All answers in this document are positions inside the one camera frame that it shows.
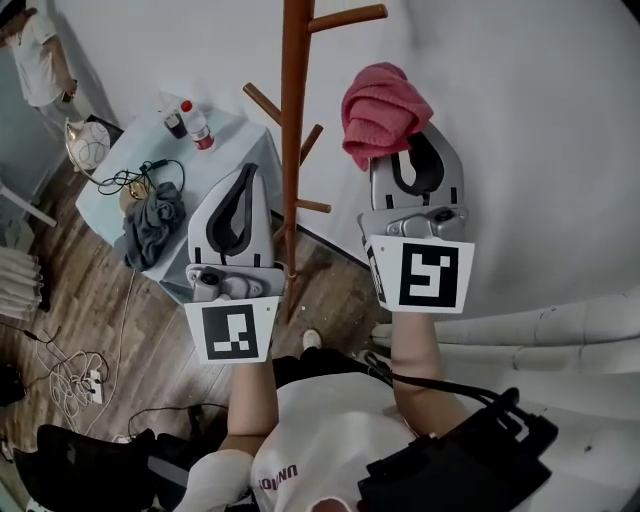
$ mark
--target forearm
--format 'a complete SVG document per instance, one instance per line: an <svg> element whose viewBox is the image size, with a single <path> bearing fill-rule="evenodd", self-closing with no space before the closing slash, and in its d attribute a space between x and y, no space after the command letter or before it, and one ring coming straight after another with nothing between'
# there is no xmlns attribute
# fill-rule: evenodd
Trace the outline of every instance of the forearm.
<svg viewBox="0 0 640 512"><path fill-rule="evenodd" d="M278 424L278 395L271 358L233 367L227 428L230 436L267 437Z"/></svg>
<svg viewBox="0 0 640 512"><path fill-rule="evenodd" d="M393 372L408 377L444 380L442 359L433 319L429 314L394 313L391 361ZM420 435L446 434L464 421L468 412L450 394L394 381L401 414Z"/></svg>

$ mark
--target small bottle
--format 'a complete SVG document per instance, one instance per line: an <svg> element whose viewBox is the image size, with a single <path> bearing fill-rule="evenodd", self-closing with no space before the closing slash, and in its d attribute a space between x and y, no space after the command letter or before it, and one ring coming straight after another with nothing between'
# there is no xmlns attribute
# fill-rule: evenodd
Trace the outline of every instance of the small bottle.
<svg viewBox="0 0 640 512"><path fill-rule="evenodd" d="M187 135L187 127L178 112L171 112L164 120L164 125L176 139L181 139Z"/></svg>
<svg viewBox="0 0 640 512"><path fill-rule="evenodd" d="M184 124L198 149L209 149L213 146L213 136L202 112L190 101L183 101L180 105Z"/></svg>

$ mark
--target hand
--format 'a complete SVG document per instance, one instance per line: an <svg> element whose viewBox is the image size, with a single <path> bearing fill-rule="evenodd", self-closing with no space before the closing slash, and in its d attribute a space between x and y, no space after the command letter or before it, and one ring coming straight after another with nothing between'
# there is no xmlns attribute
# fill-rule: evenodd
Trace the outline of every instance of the hand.
<svg viewBox="0 0 640 512"><path fill-rule="evenodd" d="M63 80L63 82L60 84L60 87L71 98L73 98L76 95L76 91L78 90L77 82L71 77L68 77L67 79Z"/></svg>

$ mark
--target power strip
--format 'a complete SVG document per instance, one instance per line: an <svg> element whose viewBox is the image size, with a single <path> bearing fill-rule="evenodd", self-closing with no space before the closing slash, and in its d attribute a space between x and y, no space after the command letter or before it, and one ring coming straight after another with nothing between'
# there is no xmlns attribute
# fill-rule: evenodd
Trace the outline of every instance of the power strip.
<svg viewBox="0 0 640 512"><path fill-rule="evenodd" d="M102 375L98 370L91 370L89 372L89 378L91 379L91 399L95 404L104 403L104 393L102 392Z"/></svg>

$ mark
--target wooden floor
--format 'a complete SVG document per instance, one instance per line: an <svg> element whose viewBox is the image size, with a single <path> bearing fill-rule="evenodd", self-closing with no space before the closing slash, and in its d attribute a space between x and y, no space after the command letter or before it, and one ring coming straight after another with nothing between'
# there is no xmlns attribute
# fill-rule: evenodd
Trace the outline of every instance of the wooden floor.
<svg viewBox="0 0 640 512"><path fill-rule="evenodd" d="M34 225L33 254L45 263L51 287L51 310L38 312L25 325L34 333L43 329L54 334L67 356L78 350L100 352L106 358L110 377L105 385L111 394L117 366L119 332L125 297L132 271L119 261L106 242L94 234L75 208L75 200L86 181L64 165L45 191L40 207L59 225ZM298 237L298 267L302 271L295 297L295 314L288 326L277 327L274 357L301 352L301 334L313 327L323 335L325 346L345 352L356 350L368 338L376 322L388 321L378 305L367 270L352 263L305 235ZM0 327L0 362L16 364L25 385L46 375L37 360L52 366L56 360L47 347L20 333ZM81 371L83 358L74 360ZM91 431L93 437L112 440L127 433L129 418L144 408L184 406L198 402L226 403L230 368L202 366L194 352L183 309L153 281L136 275L126 314L122 359L117 392L109 408ZM76 418L84 433L100 412L89 405ZM22 450L35 449L39 425L53 423L69 427L52 402L49 380L36 382L28 396L0 412L2 433ZM136 419L133 431L151 427L158 432L185 435L186 413L151 412ZM28 497L13 468L0 462L0 478L25 505Z"/></svg>

